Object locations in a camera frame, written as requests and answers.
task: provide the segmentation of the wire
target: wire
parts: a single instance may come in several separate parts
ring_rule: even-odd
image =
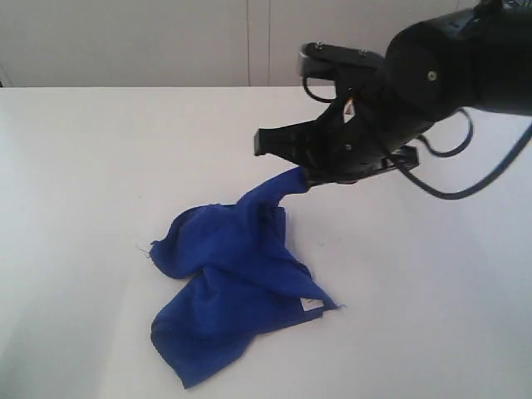
[[[333,98],[323,98],[320,96],[316,96],[314,93],[312,93],[308,88],[308,76],[303,76],[303,89],[305,90],[305,93],[307,93],[307,95],[313,100],[323,102],[325,104],[330,104],[334,101]]]
[[[381,148],[382,153],[394,164],[396,168],[413,184],[417,185],[420,189],[424,190],[430,195],[433,195],[441,200],[462,200],[464,198],[470,197],[479,191],[483,190],[485,187],[493,183],[500,175],[502,175],[508,167],[515,161],[517,156],[525,149],[526,145],[532,139],[532,124],[526,129],[525,133],[517,140],[510,152],[505,156],[505,158],[481,181],[472,185],[470,188],[458,191],[455,193],[444,193],[439,190],[436,190],[434,187],[430,187],[424,181],[419,180],[415,177],[410,171],[408,171],[397,158],[390,153],[390,151],[378,140],[376,135],[373,135],[375,141],[378,143]]]
[[[460,108],[457,112],[455,112],[455,114],[457,113],[461,113],[463,116],[467,118],[467,121],[469,122],[469,130],[467,132],[467,136],[465,137],[465,140],[462,141],[462,143],[458,145],[454,150],[443,151],[443,152],[434,150],[434,148],[431,146],[431,142],[424,135],[420,135],[419,137],[417,137],[417,140],[423,143],[432,155],[437,156],[438,158],[451,158],[452,156],[458,155],[463,150],[465,150],[469,146],[471,141],[473,140],[473,133],[475,130],[475,125],[473,124],[473,120],[471,119],[471,116],[463,108]]]

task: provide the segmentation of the white table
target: white table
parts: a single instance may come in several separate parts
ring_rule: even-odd
[[[150,323],[185,282],[139,248],[290,167],[254,157],[254,132],[322,109],[296,87],[1,90],[0,397],[532,397],[530,149],[460,202],[398,173],[287,198],[289,248],[346,307],[183,390]],[[422,150],[416,173],[462,189],[528,124],[475,121],[466,153]],[[448,149],[464,129],[456,116],[429,135]]]

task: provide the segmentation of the blue towel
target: blue towel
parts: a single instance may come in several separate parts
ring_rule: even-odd
[[[150,256],[161,272],[192,279],[155,317],[151,341],[185,388],[237,358],[254,336],[304,323],[337,306],[285,248],[288,194],[307,191],[299,168],[235,205],[177,217]]]

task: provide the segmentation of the white wall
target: white wall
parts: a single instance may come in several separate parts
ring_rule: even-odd
[[[4,86],[297,85],[305,42],[383,52],[475,0],[2,0]]]

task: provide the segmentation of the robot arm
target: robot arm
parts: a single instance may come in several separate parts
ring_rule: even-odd
[[[301,165],[309,186],[418,166],[406,144],[463,106],[532,116],[532,13],[500,0],[412,25],[385,57],[321,43],[302,56],[305,90],[326,79],[337,97],[315,121],[259,129],[255,154]]]

